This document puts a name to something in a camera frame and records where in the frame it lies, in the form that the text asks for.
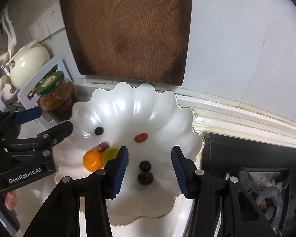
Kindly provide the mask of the person's left hand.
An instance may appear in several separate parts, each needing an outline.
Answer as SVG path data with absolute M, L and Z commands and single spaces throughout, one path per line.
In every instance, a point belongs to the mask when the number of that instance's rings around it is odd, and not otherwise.
M 15 190 L 8 192 L 5 197 L 5 206 L 8 210 L 12 211 L 17 206 L 18 196 Z

